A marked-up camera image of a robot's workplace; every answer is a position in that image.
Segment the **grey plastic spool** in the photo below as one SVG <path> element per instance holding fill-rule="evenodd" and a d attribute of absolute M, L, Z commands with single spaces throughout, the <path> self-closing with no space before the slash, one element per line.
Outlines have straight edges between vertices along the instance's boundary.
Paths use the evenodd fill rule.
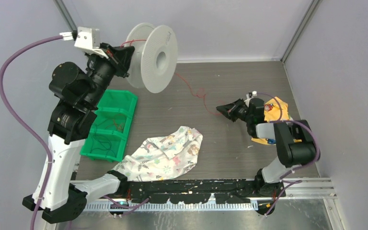
<path fill-rule="evenodd" d="M 172 80 L 178 60 L 178 43 L 173 29 L 150 23 L 136 25 L 124 43 L 135 49 L 127 81 L 134 88 L 162 92 Z"/>

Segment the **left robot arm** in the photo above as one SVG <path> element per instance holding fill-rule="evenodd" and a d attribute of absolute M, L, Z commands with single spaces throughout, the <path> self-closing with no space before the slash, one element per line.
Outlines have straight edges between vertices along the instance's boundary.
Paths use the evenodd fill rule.
<path fill-rule="evenodd" d="M 113 47 L 101 43 L 104 55 L 88 54 L 85 70 L 75 63 L 58 65 L 49 89 L 59 99 L 48 125 L 49 157 L 37 190 L 23 199 L 29 210 L 42 211 L 42 218 L 51 224 L 76 219 L 85 206 L 105 195 L 123 198 L 128 191 L 127 177 L 115 170 L 80 185 L 71 183 L 71 176 L 82 146 L 96 119 L 98 103 L 114 76 L 128 77 L 134 47 Z"/>

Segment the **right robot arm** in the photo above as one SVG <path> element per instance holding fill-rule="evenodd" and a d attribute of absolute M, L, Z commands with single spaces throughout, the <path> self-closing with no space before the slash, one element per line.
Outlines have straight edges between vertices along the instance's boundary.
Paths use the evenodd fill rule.
<path fill-rule="evenodd" d="M 277 157 L 261 168 L 253 180 L 253 189 L 259 196 L 268 196 L 294 170 L 314 164 L 320 158 L 320 148 L 306 120 L 265 119 L 266 105 L 260 98 L 238 99 L 220 105 L 216 110 L 227 119 L 246 123 L 252 138 L 275 142 Z"/>

